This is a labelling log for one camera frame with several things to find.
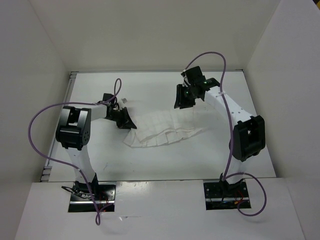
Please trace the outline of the white pleated skirt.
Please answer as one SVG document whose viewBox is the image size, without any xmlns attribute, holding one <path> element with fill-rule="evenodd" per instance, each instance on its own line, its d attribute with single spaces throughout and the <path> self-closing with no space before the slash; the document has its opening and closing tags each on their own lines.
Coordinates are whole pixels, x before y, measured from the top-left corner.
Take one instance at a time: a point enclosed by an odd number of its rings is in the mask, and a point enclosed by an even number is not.
<svg viewBox="0 0 320 240">
<path fill-rule="evenodd" d="M 208 128 L 201 126 L 193 108 L 160 110 L 134 116 L 136 129 L 131 129 L 123 143 L 130 148 L 167 146 L 189 139 Z"/>
</svg>

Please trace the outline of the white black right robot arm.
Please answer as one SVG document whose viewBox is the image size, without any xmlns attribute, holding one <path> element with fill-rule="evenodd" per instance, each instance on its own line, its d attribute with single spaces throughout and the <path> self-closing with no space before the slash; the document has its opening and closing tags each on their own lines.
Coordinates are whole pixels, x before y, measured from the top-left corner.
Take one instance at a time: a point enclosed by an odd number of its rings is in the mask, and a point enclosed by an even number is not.
<svg viewBox="0 0 320 240">
<path fill-rule="evenodd" d="M 245 161 L 257 156 L 266 146 L 265 120 L 240 107 L 216 84 L 178 84 L 174 108 L 193 107 L 196 99 L 214 107 L 228 121 L 230 129 L 229 155 L 224 172 L 219 178 L 219 191 L 229 197 L 240 187 L 245 175 Z"/>
</svg>

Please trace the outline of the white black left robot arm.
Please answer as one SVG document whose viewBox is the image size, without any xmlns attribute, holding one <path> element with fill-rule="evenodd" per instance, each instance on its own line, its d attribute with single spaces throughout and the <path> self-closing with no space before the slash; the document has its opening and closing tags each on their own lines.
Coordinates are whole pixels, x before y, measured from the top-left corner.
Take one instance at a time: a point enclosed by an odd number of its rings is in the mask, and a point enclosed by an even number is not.
<svg viewBox="0 0 320 240">
<path fill-rule="evenodd" d="M 91 138 L 91 122 L 106 119 L 116 123 L 118 129 L 137 129 L 126 107 L 117 109 L 113 104 L 77 108 L 65 106 L 55 132 L 55 139 L 68 153 L 75 172 L 72 191 L 94 200 L 102 194 L 96 172 L 88 152 Z"/>
</svg>

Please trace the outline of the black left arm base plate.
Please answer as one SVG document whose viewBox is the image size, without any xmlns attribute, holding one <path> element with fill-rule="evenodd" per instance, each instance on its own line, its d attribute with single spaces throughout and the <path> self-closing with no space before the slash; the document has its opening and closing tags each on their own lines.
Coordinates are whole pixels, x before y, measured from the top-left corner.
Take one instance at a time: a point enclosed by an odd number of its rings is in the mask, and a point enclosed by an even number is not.
<svg viewBox="0 0 320 240">
<path fill-rule="evenodd" d="M 67 192 L 70 192 L 70 200 L 68 205 L 69 213 L 89 213 L 96 212 L 94 203 L 88 190 L 75 192 L 76 186 L 64 187 Z M 101 212 L 114 212 L 116 199 L 116 184 L 103 183 L 99 186 L 99 194 L 95 197 L 97 208 Z"/>
</svg>

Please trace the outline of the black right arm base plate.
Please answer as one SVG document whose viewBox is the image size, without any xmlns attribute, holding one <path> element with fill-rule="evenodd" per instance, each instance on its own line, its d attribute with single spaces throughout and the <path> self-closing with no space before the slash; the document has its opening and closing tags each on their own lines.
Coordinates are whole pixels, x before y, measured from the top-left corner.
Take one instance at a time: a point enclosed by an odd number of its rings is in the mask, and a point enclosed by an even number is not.
<svg viewBox="0 0 320 240">
<path fill-rule="evenodd" d="M 206 210 L 250 209 L 251 203 L 247 184 L 242 181 L 231 190 L 223 190 L 218 180 L 204 181 L 204 197 Z"/>
</svg>

